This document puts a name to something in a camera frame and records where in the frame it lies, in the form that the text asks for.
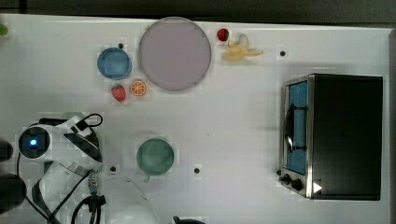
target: red fruit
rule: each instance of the red fruit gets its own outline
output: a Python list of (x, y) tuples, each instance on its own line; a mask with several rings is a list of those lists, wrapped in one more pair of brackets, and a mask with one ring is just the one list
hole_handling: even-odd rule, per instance
[(118, 85), (111, 89), (111, 93), (118, 102), (122, 102), (126, 98), (126, 91), (121, 85)]
[(227, 29), (220, 29), (218, 30), (218, 39), (220, 41), (226, 41), (228, 39), (228, 30)]

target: toaster oven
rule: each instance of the toaster oven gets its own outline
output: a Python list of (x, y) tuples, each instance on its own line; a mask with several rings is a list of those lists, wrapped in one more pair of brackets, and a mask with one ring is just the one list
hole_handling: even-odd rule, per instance
[(284, 85), (281, 184), (307, 199), (377, 201), (382, 77), (312, 74)]

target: white table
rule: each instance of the white table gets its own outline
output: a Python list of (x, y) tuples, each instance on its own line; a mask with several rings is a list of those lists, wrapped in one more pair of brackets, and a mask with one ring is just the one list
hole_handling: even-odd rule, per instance
[[(211, 67), (197, 87), (172, 93), (150, 83), (137, 66), (140, 36), (154, 21), (0, 15), (0, 22), (10, 29), (0, 37), (0, 134), (15, 150), (22, 128), (42, 117), (98, 112), (105, 118), (98, 129), (105, 169), (116, 165), (136, 178), (163, 223), (175, 215), (210, 224), (389, 223), (389, 30), (198, 22), (212, 45)], [(222, 27), (233, 40), (247, 34), (264, 54), (224, 62), (216, 39)], [(141, 77), (148, 84), (147, 96), (129, 95), (124, 105), (114, 104), (109, 91), (117, 81), (96, 68), (100, 51), (119, 43), (134, 66), (121, 83), (128, 87)], [(313, 72), (384, 77), (381, 201), (306, 201), (277, 183), (281, 87)], [(172, 142), (177, 162), (144, 184), (134, 175), (134, 154), (150, 134)], [(198, 175), (195, 164), (202, 167)], [(15, 159), (0, 168), (14, 173)], [(39, 164), (23, 164), (28, 185), (42, 172)], [(43, 220), (25, 202), (0, 223)]]

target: oven door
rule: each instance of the oven door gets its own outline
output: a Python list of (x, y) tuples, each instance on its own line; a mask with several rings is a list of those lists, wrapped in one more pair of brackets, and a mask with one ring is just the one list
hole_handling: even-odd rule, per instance
[(289, 85), (286, 90), (284, 148), (286, 169), (297, 174), (306, 174), (308, 112), (308, 82)]

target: bowl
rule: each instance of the bowl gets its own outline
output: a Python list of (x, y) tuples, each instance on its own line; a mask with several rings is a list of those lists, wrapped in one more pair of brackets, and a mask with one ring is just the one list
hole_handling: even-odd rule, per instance
[(109, 79), (121, 79), (128, 76), (132, 70), (131, 58), (125, 51), (109, 48), (102, 51), (97, 61), (100, 73)]

